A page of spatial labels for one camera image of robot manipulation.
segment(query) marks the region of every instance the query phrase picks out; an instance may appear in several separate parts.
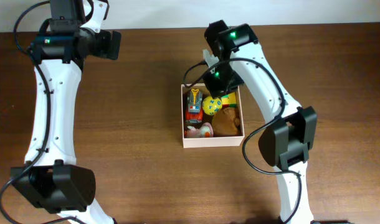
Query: white wall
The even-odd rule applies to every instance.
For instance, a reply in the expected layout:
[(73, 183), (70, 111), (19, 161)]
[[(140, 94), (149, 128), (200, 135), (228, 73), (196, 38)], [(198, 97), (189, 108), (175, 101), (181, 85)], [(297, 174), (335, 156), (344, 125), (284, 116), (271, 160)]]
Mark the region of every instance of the white wall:
[[(0, 0), (0, 32), (41, 0)], [(230, 26), (248, 23), (316, 24), (380, 22), (380, 0), (109, 0), (104, 29), (206, 27), (224, 19)], [(30, 12), (19, 31), (38, 30), (50, 17), (49, 6)]]

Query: stuffed animal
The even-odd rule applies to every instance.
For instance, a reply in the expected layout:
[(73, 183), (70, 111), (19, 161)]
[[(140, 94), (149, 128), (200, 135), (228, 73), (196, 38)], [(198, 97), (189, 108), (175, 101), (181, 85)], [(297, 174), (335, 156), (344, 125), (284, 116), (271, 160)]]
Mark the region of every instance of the stuffed animal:
[(186, 138), (211, 138), (213, 136), (212, 125), (208, 122), (202, 124), (200, 129), (188, 126), (188, 130), (184, 131), (184, 137)]
[(240, 116), (237, 108), (224, 108), (212, 119), (215, 136), (239, 136)]

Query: toy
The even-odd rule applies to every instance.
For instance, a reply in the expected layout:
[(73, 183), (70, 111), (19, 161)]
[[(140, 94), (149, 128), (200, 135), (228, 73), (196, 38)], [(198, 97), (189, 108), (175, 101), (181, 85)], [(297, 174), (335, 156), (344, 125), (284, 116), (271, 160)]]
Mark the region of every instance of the toy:
[(186, 108), (186, 122), (197, 124), (202, 122), (201, 111), (202, 92), (191, 89), (188, 93), (188, 107)]
[(237, 100), (235, 98), (235, 93), (229, 93), (226, 96), (222, 96), (222, 107), (227, 108), (227, 107), (237, 107)]
[(222, 109), (222, 101), (219, 98), (213, 99), (211, 96), (208, 96), (202, 101), (202, 109), (205, 114), (215, 115), (220, 109)]
[(239, 110), (224, 108), (218, 111), (212, 119), (212, 128), (216, 136), (238, 136), (241, 134)]
[(214, 131), (212, 125), (208, 122), (202, 124), (200, 129), (193, 126), (188, 126), (187, 131), (184, 131), (184, 137), (186, 138), (211, 138), (214, 137)]

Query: pink toy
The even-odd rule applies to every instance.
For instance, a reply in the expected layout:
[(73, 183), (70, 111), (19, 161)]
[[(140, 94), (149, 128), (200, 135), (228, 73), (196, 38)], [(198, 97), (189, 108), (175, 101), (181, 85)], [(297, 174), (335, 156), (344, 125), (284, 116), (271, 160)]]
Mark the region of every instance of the pink toy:
[(184, 137), (186, 138), (211, 138), (214, 137), (214, 131), (212, 125), (208, 122), (202, 124), (200, 129), (193, 126), (188, 126), (187, 131), (184, 131)]

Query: brown teddy bear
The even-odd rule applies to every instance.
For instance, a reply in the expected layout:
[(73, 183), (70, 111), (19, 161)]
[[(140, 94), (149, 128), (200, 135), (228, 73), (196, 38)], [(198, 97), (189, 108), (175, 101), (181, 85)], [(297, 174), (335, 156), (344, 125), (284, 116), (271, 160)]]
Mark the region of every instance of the brown teddy bear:
[(218, 111), (212, 119), (212, 128), (215, 136), (239, 136), (240, 129), (239, 109), (224, 108)]

